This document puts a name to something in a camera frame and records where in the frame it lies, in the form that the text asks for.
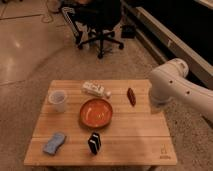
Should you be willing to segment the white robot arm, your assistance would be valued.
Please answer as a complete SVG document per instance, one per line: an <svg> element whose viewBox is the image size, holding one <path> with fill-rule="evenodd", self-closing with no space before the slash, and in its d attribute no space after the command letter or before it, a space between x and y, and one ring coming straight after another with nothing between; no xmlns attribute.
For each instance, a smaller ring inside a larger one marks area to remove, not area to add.
<svg viewBox="0 0 213 171"><path fill-rule="evenodd" d="M150 72L149 98L153 105L162 106L172 97L191 105L213 122L213 90L196 85L186 79L187 63L174 58Z"/></svg>

